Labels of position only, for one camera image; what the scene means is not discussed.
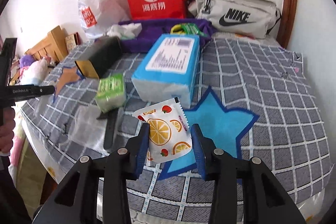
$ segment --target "green snack bag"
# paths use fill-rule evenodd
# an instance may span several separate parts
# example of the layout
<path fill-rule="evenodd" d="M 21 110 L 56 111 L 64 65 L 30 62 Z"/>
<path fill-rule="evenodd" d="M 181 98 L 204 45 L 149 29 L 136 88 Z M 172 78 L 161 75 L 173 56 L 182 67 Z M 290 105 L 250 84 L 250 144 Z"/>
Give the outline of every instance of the green snack bag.
<path fill-rule="evenodd" d="M 200 29 L 194 23 L 181 23 L 172 27 L 170 34 L 197 34 L 203 37 L 207 35 L 201 32 Z"/>
<path fill-rule="evenodd" d="M 97 106 L 103 113 L 121 107 L 126 101 L 126 88 L 121 73 L 100 79 L 95 97 Z"/>

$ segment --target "bag zipper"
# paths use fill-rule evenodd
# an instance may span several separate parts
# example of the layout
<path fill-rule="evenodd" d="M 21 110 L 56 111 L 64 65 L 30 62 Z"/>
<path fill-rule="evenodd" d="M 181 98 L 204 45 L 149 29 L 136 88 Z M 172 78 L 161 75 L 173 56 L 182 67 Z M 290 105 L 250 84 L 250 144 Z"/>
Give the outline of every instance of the bag zipper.
<path fill-rule="evenodd" d="M 203 14 L 210 14 L 210 2 L 211 2 L 211 0 L 206 1 L 205 6 L 202 10 Z"/>

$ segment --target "nike logo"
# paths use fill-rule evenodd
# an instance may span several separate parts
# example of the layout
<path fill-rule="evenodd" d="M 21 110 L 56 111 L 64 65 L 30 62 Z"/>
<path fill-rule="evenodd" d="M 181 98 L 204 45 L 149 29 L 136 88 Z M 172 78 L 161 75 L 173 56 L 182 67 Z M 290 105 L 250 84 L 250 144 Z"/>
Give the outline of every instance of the nike logo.
<path fill-rule="evenodd" d="M 230 8 L 229 11 L 220 18 L 219 24 L 224 27 L 228 27 L 240 24 L 255 23 L 255 22 L 247 22 L 247 19 L 249 18 L 250 15 L 251 15 L 250 13 Z M 227 22 L 225 21 L 225 18 L 235 20 L 236 22 Z"/>

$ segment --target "green tissue pack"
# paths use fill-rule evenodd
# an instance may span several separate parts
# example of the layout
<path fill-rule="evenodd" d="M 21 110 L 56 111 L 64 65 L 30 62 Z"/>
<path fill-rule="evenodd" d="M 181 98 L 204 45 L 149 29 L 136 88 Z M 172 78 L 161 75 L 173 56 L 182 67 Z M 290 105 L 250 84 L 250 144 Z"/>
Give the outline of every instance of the green tissue pack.
<path fill-rule="evenodd" d="M 126 101 L 125 80 L 121 73 L 100 79 L 97 95 L 97 106 L 103 113 L 121 107 Z"/>

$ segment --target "orange slice print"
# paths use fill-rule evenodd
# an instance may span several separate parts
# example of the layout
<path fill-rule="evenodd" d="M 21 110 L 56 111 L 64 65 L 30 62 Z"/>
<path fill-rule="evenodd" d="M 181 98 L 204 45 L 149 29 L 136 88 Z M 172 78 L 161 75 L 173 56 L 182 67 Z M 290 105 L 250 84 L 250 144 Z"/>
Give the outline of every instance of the orange slice print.
<path fill-rule="evenodd" d="M 182 125 L 178 120 L 170 120 L 174 127 L 176 127 L 177 131 L 180 132 L 182 130 Z"/>
<path fill-rule="evenodd" d="M 149 151 L 147 151 L 147 160 L 149 161 L 153 160 L 153 158 L 151 158 L 151 153 L 149 153 Z"/>
<path fill-rule="evenodd" d="M 173 155 L 175 155 L 176 153 L 179 153 L 183 150 L 186 150 L 190 147 L 191 146 L 186 142 L 179 142 L 176 145 L 174 145 L 174 147 L 173 147 Z"/>
<path fill-rule="evenodd" d="M 148 119 L 150 131 L 149 140 L 156 145 L 165 145 L 171 138 L 171 129 L 167 122 L 161 119 Z"/>
<path fill-rule="evenodd" d="M 153 109 L 153 110 L 151 110 L 151 111 L 144 112 L 143 115 L 145 116 L 145 115 L 147 115 L 147 114 L 153 114 L 153 113 L 155 113 L 155 112 L 156 112 L 156 109 Z"/>

